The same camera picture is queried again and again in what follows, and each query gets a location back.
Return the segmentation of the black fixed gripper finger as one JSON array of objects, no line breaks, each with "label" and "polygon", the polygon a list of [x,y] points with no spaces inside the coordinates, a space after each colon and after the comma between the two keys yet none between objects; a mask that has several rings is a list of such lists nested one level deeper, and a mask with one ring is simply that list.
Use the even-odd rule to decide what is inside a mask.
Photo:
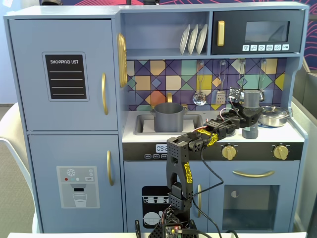
[{"label": "black fixed gripper finger", "polygon": [[258,123],[258,120],[262,114],[262,107],[256,108],[256,109],[250,109],[250,108],[244,108],[242,110],[241,117],[243,118],[241,122],[241,127],[251,127]]}]

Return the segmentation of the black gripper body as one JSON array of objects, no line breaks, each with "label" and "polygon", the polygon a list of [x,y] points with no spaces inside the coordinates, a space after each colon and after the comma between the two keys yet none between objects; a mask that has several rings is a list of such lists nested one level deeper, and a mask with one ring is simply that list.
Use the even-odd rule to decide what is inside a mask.
[{"label": "black gripper body", "polygon": [[231,117],[231,124],[229,125],[229,130],[235,130],[239,128],[247,127],[247,108],[243,107],[240,103],[232,103],[232,110],[234,111]]}]

